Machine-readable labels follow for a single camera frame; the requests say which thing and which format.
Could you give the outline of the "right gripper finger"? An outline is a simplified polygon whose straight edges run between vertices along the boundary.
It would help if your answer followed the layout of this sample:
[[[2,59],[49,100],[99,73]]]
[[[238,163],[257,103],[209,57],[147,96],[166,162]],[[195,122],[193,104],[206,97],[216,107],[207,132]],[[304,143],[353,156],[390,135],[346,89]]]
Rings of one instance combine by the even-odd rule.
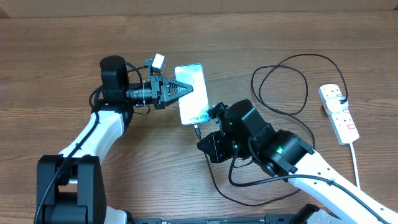
[[[220,131],[212,132],[202,140],[199,140],[197,148],[209,156],[212,163],[222,163],[224,161]]]
[[[217,105],[214,105],[212,108],[210,108],[207,111],[207,113],[210,119],[214,119],[215,123],[219,123],[220,118],[224,116],[228,108],[229,108],[228,105],[225,105],[223,102],[220,102]]]

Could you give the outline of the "blue Samsung Galaxy smartphone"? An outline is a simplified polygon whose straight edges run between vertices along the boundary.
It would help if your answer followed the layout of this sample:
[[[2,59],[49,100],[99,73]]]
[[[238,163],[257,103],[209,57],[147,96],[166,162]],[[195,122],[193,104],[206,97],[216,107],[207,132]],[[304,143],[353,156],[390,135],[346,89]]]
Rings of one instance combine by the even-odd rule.
[[[209,122],[209,102],[203,65],[196,63],[177,66],[174,73],[176,81],[193,87],[192,92],[178,99],[181,123],[191,125]]]

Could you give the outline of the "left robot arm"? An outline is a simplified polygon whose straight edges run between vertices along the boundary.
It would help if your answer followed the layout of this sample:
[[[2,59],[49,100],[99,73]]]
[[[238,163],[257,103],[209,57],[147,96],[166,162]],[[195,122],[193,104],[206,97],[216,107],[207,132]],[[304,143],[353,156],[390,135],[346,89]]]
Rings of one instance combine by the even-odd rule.
[[[57,155],[37,163],[34,223],[134,223],[130,212],[106,201],[101,163],[127,130],[135,107],[164,109],[193,92],[193,87],[162,76],[165,57],[155,54],[144,63],[149,79],[130,83],[139,67],[118,55],[99,65],[102,84],[89,97],[90,120],[78,137]]]

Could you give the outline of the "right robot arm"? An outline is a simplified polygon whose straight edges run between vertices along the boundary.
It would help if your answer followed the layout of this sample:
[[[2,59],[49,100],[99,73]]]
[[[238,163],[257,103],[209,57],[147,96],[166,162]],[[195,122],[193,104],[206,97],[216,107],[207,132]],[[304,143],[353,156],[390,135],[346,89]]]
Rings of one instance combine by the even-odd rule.
[[[397,213],[346,180],[309,143],[284,130],[275,131],[249,100],[232,106],[218,103],[207,110],[220,128],[201,139],[197,147],[212,163],[251,158],[268,179],[237,183],[249,187],[277,180],[317,199],[345,223],[397,223]]]

